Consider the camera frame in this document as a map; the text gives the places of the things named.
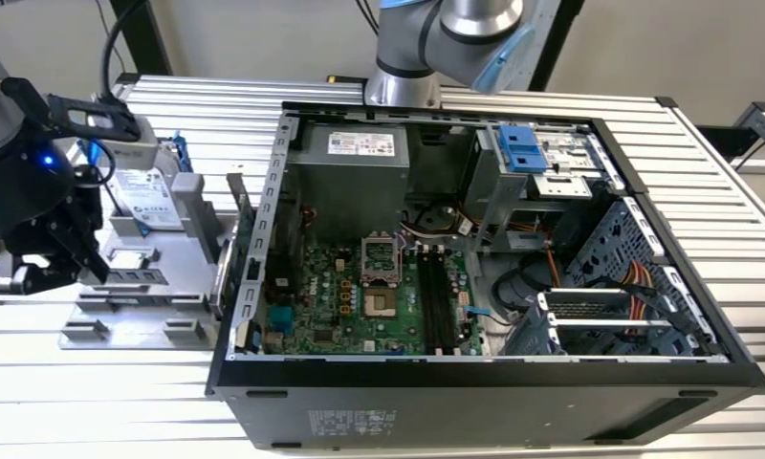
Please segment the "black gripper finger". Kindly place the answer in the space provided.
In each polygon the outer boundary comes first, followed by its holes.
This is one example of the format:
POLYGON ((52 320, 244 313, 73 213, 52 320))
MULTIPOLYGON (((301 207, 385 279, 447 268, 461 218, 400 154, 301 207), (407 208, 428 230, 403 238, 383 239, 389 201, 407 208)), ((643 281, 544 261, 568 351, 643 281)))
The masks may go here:
POLYGON ((58 219, 48 222, 45 228, 54 244, 52 268, 61 272, 69 281, 102 285, 108 280, 109 267, 101 256, 89 222, 58 219))
POLYGON ((70 269, 40 267, 26 263, 18 255, 0 253, 0 295, 33 295, 76 282, 70 269))

